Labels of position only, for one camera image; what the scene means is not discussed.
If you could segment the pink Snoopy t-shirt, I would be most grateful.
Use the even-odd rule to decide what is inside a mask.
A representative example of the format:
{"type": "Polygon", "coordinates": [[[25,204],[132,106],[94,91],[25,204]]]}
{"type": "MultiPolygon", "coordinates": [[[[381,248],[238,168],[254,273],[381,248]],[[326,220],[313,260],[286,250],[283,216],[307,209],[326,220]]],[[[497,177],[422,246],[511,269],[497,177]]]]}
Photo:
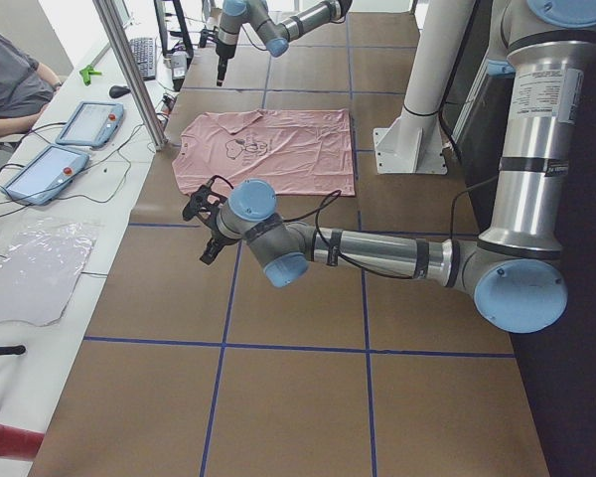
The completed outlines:
{"type": "Polygon", "coordinates": [[[355,194],[350,115],[338,110],[206,112],[181,134],[173,161],[190,194],[215,175],[262,179],[282,195],[355,194]]]}

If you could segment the small grey power adapter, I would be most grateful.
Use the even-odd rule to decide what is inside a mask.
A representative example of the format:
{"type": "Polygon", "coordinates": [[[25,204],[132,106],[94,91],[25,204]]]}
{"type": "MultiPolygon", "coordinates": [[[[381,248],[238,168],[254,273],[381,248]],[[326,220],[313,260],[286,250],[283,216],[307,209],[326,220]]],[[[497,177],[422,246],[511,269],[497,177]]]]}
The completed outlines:
{"type": "Polygon", "coordinates": [[[170,57],[173,90],[180,91],[188,70],[188,55],[185,51],[176,51],[170,57]]]}

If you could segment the black keyboard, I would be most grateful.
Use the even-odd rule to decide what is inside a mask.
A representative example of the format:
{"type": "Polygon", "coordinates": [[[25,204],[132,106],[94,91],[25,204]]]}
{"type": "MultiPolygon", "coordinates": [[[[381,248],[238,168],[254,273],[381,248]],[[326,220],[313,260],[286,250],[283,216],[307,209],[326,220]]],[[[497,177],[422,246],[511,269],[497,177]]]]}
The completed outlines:
{"type": "Polygon", "coordinates": [[[137,37],[130,39],[128,45],[141,77],[154,80],[157,75],[155,41],[149,37],[137,37]]]}

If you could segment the black computer mouse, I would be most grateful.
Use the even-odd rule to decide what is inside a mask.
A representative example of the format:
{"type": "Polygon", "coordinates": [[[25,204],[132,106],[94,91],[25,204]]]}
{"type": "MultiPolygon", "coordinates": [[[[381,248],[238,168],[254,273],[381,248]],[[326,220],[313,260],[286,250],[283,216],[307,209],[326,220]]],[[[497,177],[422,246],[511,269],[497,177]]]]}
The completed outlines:
{"type": "Polygon", "coordinates": [[[125,96],[130,92],[130,88],[124,85],[113,85],[109,91],[108,95],[110,98],[117,99],[125,96]]]}

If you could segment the green plastic clamp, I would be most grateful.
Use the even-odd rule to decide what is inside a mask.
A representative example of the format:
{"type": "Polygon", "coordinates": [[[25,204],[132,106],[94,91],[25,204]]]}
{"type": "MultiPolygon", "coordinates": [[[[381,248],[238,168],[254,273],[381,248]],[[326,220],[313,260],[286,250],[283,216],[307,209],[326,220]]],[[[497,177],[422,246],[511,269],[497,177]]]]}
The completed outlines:
{"type": "Polygon", "coordinates": [[[102,75],[93,65],[87,65],[79,71],[79,75],[84,85],[91,85],[93,77],[102,75]]]}

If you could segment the far blue teach pendant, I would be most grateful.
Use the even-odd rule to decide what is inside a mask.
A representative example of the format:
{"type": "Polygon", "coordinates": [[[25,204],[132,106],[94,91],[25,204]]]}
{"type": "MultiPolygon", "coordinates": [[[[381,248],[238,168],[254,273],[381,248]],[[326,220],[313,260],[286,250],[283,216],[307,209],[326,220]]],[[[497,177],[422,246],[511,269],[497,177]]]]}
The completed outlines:
{"type": "Polygon", "coordinates": [[[115,135],[124,113],[120,102],[82,101],[55,142],[65,146],[101,148],[115,135]]]}

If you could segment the blue teach pendant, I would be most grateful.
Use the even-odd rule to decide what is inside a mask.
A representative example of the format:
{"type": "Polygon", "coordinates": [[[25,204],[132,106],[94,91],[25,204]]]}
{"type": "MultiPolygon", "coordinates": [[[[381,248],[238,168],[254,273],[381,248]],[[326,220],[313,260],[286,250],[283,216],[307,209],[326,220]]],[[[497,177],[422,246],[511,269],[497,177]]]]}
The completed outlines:
{"type": "Polygon", "coordinates": [[[124,113],[120,102],[82,101],[55,142],[65,146],[101,148],[115,135],[124,113]]]}
{"type": "Polygon", "coordinates": [[[48,145],[1,190],[8,198],[34,206],[53,200],[86,166],[89,155],[59,145],[48,145]]]}

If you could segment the near blue teach pendant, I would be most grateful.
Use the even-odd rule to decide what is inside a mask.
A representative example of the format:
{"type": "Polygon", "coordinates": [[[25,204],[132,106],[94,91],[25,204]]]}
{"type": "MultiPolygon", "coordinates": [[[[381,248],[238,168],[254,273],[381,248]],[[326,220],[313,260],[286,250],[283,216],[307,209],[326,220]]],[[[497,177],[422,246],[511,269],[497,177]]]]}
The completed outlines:
{"type": "Polygon", "coordinates": [[[86,166],[89,155],[59,145],[48,145],[1,190],[8,198],[34,206],[53,200],[86,166]]]}

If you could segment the clear plastic bag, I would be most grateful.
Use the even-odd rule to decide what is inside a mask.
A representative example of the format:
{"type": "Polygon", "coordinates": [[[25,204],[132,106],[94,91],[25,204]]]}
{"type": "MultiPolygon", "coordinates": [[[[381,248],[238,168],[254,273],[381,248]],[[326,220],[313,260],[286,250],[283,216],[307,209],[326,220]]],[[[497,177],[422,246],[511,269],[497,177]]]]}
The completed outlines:
{"type": "Polygon", "coordinates": [[[46,217],[15,234],[0,263],[0,324],[59,321],[99,233],[97,222],[46,217]]]}

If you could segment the seated person in grey shirt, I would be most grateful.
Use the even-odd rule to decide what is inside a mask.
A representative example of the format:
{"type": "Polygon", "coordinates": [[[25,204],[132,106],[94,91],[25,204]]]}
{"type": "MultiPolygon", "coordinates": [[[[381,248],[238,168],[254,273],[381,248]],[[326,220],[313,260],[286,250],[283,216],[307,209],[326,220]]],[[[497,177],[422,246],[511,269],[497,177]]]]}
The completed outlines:
{"type": "Polygon", "coordinates": [[[50,67],[0,34],[0,138],[31,130],[62,85],[50,67]]]}

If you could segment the red cylinder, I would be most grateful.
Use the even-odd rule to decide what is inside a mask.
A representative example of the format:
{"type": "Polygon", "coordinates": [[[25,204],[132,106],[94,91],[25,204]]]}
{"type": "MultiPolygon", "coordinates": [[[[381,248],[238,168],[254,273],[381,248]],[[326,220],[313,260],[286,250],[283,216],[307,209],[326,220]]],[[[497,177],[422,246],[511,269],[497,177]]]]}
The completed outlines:
{"type": "Polygon", "coordinates": [[[33,461],[45,434],[0,424],[0,458],[33,461]]]}

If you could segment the aluminium frame post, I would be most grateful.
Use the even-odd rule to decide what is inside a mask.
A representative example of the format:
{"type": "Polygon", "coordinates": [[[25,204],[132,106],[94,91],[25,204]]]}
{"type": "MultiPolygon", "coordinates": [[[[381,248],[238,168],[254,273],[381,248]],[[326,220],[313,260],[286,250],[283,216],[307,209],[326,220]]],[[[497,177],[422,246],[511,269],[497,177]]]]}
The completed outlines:
{"type": "Polygon", "coordinates": [[[155,150],[160,151],[167,143],[163,126],[131,53],[128,39],[114,2],[112,0],[93,0],[92,3],[108,38],[109,45],[128,83],[135,105],[148,130],[155,150]]]}

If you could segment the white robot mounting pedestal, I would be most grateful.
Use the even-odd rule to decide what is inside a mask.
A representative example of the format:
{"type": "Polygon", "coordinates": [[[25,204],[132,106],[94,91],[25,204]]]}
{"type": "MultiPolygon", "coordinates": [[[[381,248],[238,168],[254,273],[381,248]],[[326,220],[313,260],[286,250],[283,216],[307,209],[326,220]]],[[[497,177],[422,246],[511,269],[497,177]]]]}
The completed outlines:
{"type": "Polygon", "coordinates": [[[373,131],[380,174],[445,175],[439,112],[474,0],[428,4],[400,116],[373,131]]]}

